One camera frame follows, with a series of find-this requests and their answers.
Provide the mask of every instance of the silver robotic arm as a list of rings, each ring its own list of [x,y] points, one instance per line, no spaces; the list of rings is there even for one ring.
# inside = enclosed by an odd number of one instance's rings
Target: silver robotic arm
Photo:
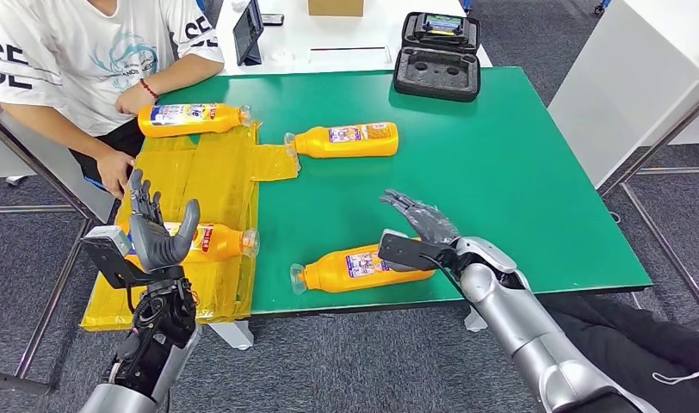
[[[200,340],[195,299],[179,265],[200,220],[199,205],[197,200],[188,202],[180,230],[171,237],[164,228],[159,192],[150,199],[149,181],[141,178],[142,171],[134,170],[129,179],[129,228],[144,271],[123,258],[118,239],[100,235],[107,231],[96,231],[94,237],[90,232],[83,239],[84,248],[112,287],[130,291],[146,286],[146,290],[133,310],[132,327],[111,361],[107,382],[96,387],[81,413],[157,412]]]
[[[422,240],[387,232],[380,243],[380,258],[399,264],[399,270],[449,268],[451,272],[446,273],[454,278],[450,281],[489,325],[542,411],[656,412],[572,345],[530,291],[515,262],[499,248],[483,238],[460,237],[433,206],[392,190],[380,200],[401,212]]]

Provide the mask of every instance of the orange plastic bottle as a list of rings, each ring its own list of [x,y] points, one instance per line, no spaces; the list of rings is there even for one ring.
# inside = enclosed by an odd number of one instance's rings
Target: orange plastic bottle
[[[390,157],[398,151],[398,127],[391,122],[316,126],[284,135],[289,152],[310,157]]]
[[[147,138],[226,132],[234,126],[248,125],[251,109],[224,103],[155,105],[139,111],[139,129]]]
[[[331,252],[305,267],[292,264],[291,285],[301,294],[307,289],[342,293],[360,288],[380,287],[425,280],[433,271],[393,271],[377,256],[377,244]]]
[[[180,223],[165,222],[164,228],[170,235],[175,235]],[[261,238],[253,228],[236,231],[222,224],[198,224],[188,255],[182,262],[221,262],[233,256],[256,256],[260,246]],[[126,259],[141,268],[133,247]]]

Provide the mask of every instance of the black cable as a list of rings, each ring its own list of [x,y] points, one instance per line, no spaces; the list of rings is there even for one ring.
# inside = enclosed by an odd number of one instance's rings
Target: black cable
[[[441,264],[440,262],[438,262],[438,260],[437,260],[436,258],[433,258],[432,256],[427,256],[427,255],[425,255],[424,253],[420,253],[420,254],[418,254],[418,256],[420,256],[420,257],[422,257],[422,258],[425,258],[426,260],[430,261],[430,263],[432,263],[433,265],[435,265],[438,269],[440,269],[441,272],[443,272],[443,273],[446,275],[446,278],[448,278],[448,281],[450,281],[451,284],[456,288],[456,291],[459,292],[459,294],[461,295],[461,297],[462,297],[464,300],[466,300],[466,301],[468,302],[468,304],[471,304],[471,301],[469,301],[469,300],[466,298],[466,295],[464,295],[463,290],[461,290],[461,286],[459,285],[459,283],[456,282],[456,278],[454,278],[454,276],[451,275],[451,273],[443,266],[443,264]]]
[[[134,305],[132,304],[132,285],[127,283],[127,306],[129,307],[129,311],[134,314]]]

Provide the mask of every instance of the cardboard box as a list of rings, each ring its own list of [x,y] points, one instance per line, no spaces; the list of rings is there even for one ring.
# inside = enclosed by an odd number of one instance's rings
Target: cardboard box
[[[345,15],[362,17],[364,0],[308,0],[309,15]]]

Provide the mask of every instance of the person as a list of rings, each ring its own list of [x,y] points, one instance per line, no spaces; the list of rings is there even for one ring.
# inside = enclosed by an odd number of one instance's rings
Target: person
[[[570,341],[616,383],[661,413],[699,412],[699,332],[660,322],[649,311],[592,295],[537,296]]]
[[[0,0],[3,110],[119,199],[144,140],[134,116],[222,68],[195,0]]]

